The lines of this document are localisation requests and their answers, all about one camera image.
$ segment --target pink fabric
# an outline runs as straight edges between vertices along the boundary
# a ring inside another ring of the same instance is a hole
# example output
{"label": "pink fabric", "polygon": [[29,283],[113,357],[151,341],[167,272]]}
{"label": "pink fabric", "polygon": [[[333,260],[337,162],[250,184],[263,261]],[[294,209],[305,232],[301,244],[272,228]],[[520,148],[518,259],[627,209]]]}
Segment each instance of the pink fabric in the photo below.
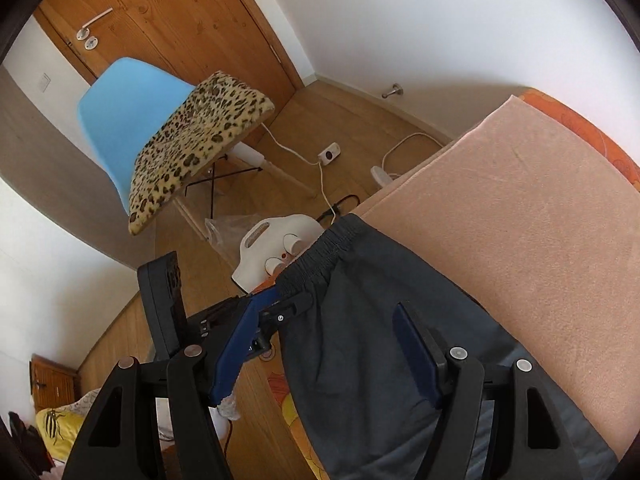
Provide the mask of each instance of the pink fabric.
{"label": "pink fabric", "polygon": [[640,430],[640,194],[512,97],[356,209],[472,295],[622,457]]}

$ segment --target white cable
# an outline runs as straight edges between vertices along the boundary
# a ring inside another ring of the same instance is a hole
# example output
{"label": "white cable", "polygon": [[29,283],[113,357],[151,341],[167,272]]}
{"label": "white cable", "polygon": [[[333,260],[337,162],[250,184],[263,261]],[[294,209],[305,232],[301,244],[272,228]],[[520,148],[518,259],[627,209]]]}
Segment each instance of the white cable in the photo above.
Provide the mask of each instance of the white cable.
{"label": "white cable", "polygon": [[[384,157],[382,157],[382,166],[381,166],[381,168],[382,168],[382,170],[383,170],[383,171],[385,171],[385,162],[386,162],[386,158],[387,158],[389,155],[391,155],[391,153],[393,153],[393,152],[395,151],[395,149],[396,149],[396,148],[398,148],[399,146],[401,146],[403,142],[405,142],[406,140],[409,140],[409,139],[411,139],[411,137],[415,137],[415,136],[423,136],[423,137],[427,137],[428,139],[431,139],[433,142],[435,142],[438,146],[440,146],[441,148],[443,148],[442,143],[441,143],[439,140],[434,139],[433,137],[431,137],[429,134],[425,134],[425,133],[423,133],[423,132],[415,132],[414,134],[407,135],[404,139],[402,139],[402,140],[401,140],[400,142],[398,142],[394,147],[392,147],[388,152],[386,152]],[[388,176],[390,176],[390,177],[398,177],[398,176],[400,176],[400,174],[399,174],[399,173],[387,173],[387,174],[388,174]]]}
{"label": "white cable", "polygon": [[331,202],[329,202],[329,199],[326,197],[326,195],[324,194],[324,175],[322,174],[322,162],[320,162],[319,160],[317,162],[309,162],[308,160],[306,160],[305,157],[303,157],[302,155],[300,155],[297,151],[292,150],[291,148],[288,148],[287,146],[284,146],[283,144],[280,144],[276,138],[273,136],[273,134],[271,133],[271,130],[267,128],[267,125],[262,123],[262,127],[267,130],[267,133],[271,136],[271,139],[273,139],[273,142],[275,142],[278,146],[280,146],[283,150],[285,150],[286,152],[289,153],[293,153],[293,155],[295,155],[297,158],[299,158],[300,160],[302,160],[303,162],[306,162],[308,165],[310,166],[317,166],[318,168],[320,168],[320,191],[322,193],[322,197],[324,198],[324,201],[326,202],[326,204],[329,206],[329,209],[331,210],[331,213],[333,213],[334,218],[331,220],[331,224],[333,225],[336,219],[336,214],[335,214],[335,209],[334,206],[331,205]]}

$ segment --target leopard print cushion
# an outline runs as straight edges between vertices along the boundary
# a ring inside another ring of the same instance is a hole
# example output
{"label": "leopard print cushion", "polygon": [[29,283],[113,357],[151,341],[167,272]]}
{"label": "leopard print cushion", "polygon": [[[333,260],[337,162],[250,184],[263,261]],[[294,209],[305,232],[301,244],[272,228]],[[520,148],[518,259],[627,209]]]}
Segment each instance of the leopard print cushion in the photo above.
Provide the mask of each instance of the leopard print cushion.
{"label": "leopard print cushion", "polygon": [[142,231],[185,180],[273,109],[267,96],[223,72],[196,86],[136,159],[129,232]]}

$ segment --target yellow pillow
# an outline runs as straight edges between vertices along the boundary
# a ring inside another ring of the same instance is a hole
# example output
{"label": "yellow pillow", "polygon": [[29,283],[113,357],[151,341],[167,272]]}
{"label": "yellow pillow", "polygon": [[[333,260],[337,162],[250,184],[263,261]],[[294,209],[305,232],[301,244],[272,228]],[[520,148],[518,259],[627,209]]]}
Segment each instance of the yellow pillow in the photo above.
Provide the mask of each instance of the yellow pillow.
{"label": "yellow pillow", "polygon": [[40,410],[36,415],[36,427],[49,454],[60,462],[66,462],[71,453],[84,416],[64,410]]}

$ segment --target dark gray pants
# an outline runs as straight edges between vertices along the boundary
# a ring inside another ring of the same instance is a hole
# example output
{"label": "dark gray pants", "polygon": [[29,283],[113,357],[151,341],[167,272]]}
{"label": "dark gray pants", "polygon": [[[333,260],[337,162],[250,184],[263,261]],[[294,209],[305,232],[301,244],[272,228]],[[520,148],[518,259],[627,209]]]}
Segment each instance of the dark gray pants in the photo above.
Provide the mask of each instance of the dark gray pants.
{"label": "dark gray pants", "polygon": [[[280,330],[291,393],[332,480],[413,479],[438,418],[420,397],[391,325],[409,301],[451,346],[484,363],[529,354],[472,298],[407,248],[347,215],[276,281],[287,298],[307,290],[312,309]],[[586,479],[616,459],[580,410],[548,379]],[[467,478],[480,478],[492,407],[483,403]]]}

